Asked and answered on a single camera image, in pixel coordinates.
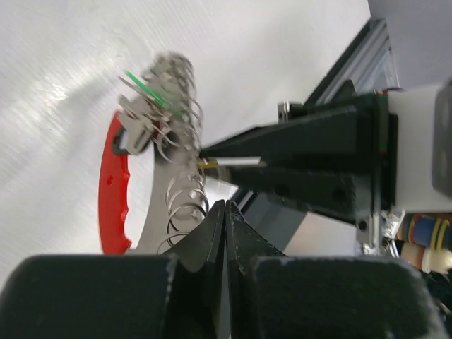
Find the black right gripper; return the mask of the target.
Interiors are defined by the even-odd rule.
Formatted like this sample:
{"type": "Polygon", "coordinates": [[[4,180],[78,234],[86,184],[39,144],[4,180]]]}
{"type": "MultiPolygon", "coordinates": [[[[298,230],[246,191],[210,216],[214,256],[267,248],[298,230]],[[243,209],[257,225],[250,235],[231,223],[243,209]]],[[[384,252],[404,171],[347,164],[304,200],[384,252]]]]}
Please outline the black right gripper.
{"type": "Polygon", "coordinates": [[[382,243],[383,213],[396,199],[398,149],[387,95],[339,90],[328,102],[284,101],[278,121],[206,146],[201,157],[260,157],[268,164],[231,167],[230,182],[356,224],[363,243],[382,243]]]}

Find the green key tag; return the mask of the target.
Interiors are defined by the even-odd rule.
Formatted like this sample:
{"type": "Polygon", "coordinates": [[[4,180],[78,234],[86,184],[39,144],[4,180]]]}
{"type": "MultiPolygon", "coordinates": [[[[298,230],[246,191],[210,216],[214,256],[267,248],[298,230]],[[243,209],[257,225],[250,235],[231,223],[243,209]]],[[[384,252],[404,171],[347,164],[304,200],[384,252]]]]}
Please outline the green key tag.
{"type": "Polygon", "coordinates": [[[124,75],[131,81],[125,81],[125,84],[135,90],[138,94],[144,96],[144,98],[150,99],[152,102],[157,103],[161,108],[166,109],[172,113],[176,118],[187,121],[188,116],[183,112],[183,109],[174,100],[169,100],[168,97],[151,90],[142,80],[133,75],[130,71],[125,71],[124,75]]]}

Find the yellow key tag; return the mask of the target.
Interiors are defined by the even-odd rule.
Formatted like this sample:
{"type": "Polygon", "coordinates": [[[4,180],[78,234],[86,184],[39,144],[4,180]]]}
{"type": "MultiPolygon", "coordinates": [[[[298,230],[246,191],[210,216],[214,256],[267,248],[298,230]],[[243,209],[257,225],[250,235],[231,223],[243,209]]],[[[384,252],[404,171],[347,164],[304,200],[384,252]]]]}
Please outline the yellow key tag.
{"type": "Polygon", "coordinates": [[[197,162],[197,166],[198,166],[199,169],[206,170],[206,169],[212,169],[212,168],[217,167],[218,163],[216,161],[205,161],[205,160],[202,160],[202,161],[198,161],[197,162]]]}

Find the steel key holder red handle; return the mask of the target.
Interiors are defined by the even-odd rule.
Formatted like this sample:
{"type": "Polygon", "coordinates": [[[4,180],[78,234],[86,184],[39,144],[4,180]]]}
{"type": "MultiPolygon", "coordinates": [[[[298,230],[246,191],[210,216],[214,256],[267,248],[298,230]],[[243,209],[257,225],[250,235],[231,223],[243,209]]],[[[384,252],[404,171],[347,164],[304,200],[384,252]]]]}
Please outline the steel key holder red handle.
{"type": "Polygon", "coordinates": [[[118,98],[107,132],[98,184],[98,227],[104,254],[160,254],[183,240],[209,210],[199,169],[203,111],[194,68],[178,52],[163,52],[136,76],[175,101],[182,121],[129,92],[118,98]]]}

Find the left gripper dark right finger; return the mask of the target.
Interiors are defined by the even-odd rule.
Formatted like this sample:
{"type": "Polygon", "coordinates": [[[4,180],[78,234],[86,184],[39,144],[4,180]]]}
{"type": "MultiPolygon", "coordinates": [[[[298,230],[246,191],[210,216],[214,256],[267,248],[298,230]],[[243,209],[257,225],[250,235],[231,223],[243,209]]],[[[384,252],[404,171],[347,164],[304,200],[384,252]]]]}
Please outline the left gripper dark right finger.
{"type": "Polygon", "coordinates": [[[448,338],[422,276],[391,257],[286,256],[225,206],[233,338],[448,338]]]}

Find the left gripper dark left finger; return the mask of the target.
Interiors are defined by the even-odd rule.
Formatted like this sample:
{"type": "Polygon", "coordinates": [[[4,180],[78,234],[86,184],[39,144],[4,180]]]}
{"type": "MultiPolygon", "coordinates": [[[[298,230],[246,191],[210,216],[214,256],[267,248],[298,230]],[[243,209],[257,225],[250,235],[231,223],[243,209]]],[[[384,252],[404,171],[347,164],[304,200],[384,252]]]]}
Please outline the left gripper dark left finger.
{"type": "Polygon", "coordinates": [[[40,255],[1,292],[2,338],[215,338],[225,202],[160,255],[40,255]]]}

